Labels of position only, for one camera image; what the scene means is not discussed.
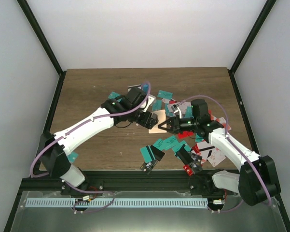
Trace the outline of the black card front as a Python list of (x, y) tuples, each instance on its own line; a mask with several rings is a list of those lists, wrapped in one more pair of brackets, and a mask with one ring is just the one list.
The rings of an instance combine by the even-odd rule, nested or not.
[(146, 173), (146, 174), (149, 174), (153, 168), (156, 166), (156, 164), (158, 163), (157, 160), (153, 160), (151, 162), (148, 162), (148, 163), (143, 163), (140, 167), (140, 170), (143, 172), (143, 173)]

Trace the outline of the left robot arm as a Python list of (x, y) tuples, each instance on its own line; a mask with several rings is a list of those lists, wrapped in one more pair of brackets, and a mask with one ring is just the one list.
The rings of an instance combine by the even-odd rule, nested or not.
[(120, 122), (135, 122), (147, 129), (158, 123), (158, 116), (148, 108), (155, 101), (150, 91), (132, 87), (126, 95), (107, 99), (91, 115), (73, 126), (54, 134), (46, 131), (39, 144), (39, 161), (52, 178), (60, 178), (71, 185), (78, 195), (89, 189), (84, 173), (69, 161), (68, 156), (80, 145), (98, 133)]

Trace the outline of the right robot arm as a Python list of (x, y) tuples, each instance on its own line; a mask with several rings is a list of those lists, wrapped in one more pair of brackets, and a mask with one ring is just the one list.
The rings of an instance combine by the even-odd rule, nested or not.
[(205, 190), (211, 195), (221, 189), (241, 196), (242, 200), (254, 206), (268, 201), (281, 193), (281, 187), (274, 160), (260, 156), (237, 141), (227, 131), (226, 125), (211, 119), (204, 99), (191, 101), (192, 116), (182, 118), (176, 115), (158, 124), (158, 128), (171, 134), (193, 132), (222, 152), (238, 169), (234, 174), (218, 171), (205, 182)]

